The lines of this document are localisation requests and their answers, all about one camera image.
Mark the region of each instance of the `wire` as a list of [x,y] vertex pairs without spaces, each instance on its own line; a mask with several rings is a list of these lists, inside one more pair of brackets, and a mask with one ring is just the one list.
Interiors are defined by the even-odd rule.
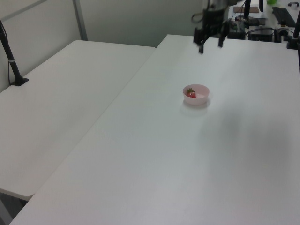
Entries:
[[246,3],[246,1],[244,1],[244,4],[238,9],[238,11],[239,11],[239,10],[240,10],[241,12],[243,11],[243,7],[244,7],[245,3]]
[[8,35],[7,35],[6,30],[5,30],[5,28],[4,28],[4,26],[3,26],[2,23],[1,23],[1,27],[2,27],[2,29],[3,29],[3,31],[4,31],[4,33],[5,33],[5,37],[6,37],[6,39],[7,39],[7,38],[8,38]]
[[9,62],[8,62],[8,83],[9,83],[9,85],[11,85],[11,82],[10,82],[10,78],[9,78]]
[[202,15],[203,13],[195,13],[195,14],[193,14],[192,15],[192,18],[191,18],[191,21],[192,21],[192,23],[200,23],[200,22],[202,22],[202,20],[203,20],[203,18],[201,18],[201,20],[194,20],[194,17],[195,16],[197,16],[197,15]]
[[248,31],[247,33],[246,33],[246,35],[247,34],[250,34],[250,33],[252,33],[252,32],[255,32],[255,31],[259,31],[259,30],[275,30],[275,29],[273,29],[273,28],[258,28],[258,29],[254,29],[254,30],[251,30],[251,31]]

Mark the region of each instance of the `black stand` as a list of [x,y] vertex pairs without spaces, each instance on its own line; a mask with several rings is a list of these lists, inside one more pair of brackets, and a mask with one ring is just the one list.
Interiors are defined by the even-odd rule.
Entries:
[[294,30],[294,34],[293,36],[289,37],[289,40],[286,45],[286,48],[288,49],[298,49],[299,48],[299,31],[300,31],[300,11],[299,11],[299,14],[298,14],[298,18],[297,18],[297,22],[296,22],[296,25],[295,25],[295,30]]
[[1,22],[1,20],[0,20],[0,39],[1,39],[1,42],[2,42],[2,45],[3,45],[3,48],[5,50],[5,53],[7,55],[9,64],[10,64],[10,66],[11,66],[13,72],[14,72],[14,75],[15,75],[15,82],[13,82],[12,85],[21,86],[22,84],[26,83],[29,79],[23,78],[20,75],[20,72],[19,72],[18,66],[15,62],[13,53],[10,50],[10,47],[9,47],[9,44],[8,44],[8,38],[6,36],[6,33],[5,33],[5,30],[4,30],[4,27],[3,27],[3,24]]

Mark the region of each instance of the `green object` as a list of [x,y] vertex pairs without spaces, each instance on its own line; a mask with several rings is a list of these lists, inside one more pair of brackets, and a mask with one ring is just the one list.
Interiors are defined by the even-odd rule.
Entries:
[[277,2],[277,0],[267,0],[268,5],[273,5]]

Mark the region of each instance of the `floor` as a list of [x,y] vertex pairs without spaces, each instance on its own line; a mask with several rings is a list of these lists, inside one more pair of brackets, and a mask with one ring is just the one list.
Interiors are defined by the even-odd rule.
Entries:
[[0,225],[9,225],[27,202],[0,193]]

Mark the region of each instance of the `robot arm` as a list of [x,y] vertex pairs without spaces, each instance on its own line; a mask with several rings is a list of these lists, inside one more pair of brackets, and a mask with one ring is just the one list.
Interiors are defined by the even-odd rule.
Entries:
[[195,28],[194,42],[199,45],[199,52],[203,53],[205,41],[211,37],[219,37],[219,47],[229,32],[229,21],[224,21],[224,12],[228,0],[208,0],[203,6],[202,28]]

